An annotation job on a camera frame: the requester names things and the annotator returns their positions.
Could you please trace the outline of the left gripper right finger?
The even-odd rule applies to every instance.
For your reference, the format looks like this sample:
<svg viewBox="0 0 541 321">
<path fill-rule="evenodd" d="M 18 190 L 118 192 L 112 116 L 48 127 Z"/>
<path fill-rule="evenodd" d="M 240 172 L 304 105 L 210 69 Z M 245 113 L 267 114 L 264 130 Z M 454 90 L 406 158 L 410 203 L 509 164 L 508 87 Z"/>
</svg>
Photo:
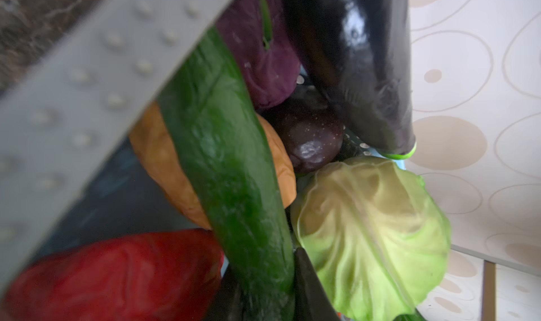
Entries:
<svg viewBox="0 0 541 321">
<path fill-rule="evenodd" d="M 298 247 L 294 252 L 294 320 L 339 321 L 307 252 Z"/>
</svg>

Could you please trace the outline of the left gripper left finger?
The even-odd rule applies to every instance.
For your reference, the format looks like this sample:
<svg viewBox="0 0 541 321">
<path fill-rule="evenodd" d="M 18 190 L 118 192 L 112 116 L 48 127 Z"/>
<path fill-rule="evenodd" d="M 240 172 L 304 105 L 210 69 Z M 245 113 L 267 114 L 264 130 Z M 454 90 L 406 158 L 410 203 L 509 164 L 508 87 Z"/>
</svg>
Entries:
<svg viewBox="0 0 541 321">
<path fill-rule="evenodd" d="M 214 296 L 203 321 L 242 321 L 242 288 L 231 266 L 228 266 L 221 285 Z"/>
</svg>

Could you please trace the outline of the green cucumber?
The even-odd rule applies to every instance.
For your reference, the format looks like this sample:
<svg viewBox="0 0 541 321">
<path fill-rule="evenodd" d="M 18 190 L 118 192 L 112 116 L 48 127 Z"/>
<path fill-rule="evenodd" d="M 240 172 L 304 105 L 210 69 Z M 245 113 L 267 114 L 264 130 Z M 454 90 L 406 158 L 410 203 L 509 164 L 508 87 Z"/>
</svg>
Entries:
<svg viewBox="0 0 541 321">
<path fill-rule="evenodd" d="M 242 287 L 245 320 L 291 320 L 294 256 L 272 153 L 235 59 L 211 28 L 157 102 L 180 166 Z"/>
</svg>

